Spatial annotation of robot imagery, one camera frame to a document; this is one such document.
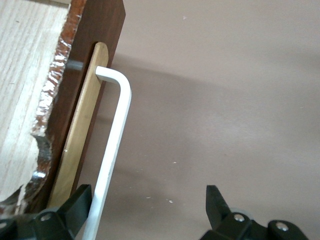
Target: gray surface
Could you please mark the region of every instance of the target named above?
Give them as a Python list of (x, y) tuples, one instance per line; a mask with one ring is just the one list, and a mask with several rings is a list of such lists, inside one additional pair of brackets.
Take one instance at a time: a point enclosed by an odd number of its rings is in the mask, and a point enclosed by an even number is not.
[[(125, 0), (132, 104), (97, 239), (199, 239), (206, 185), (320, 235), (320, 2)], [(96, 181), (108, 85), (81, 183)]]

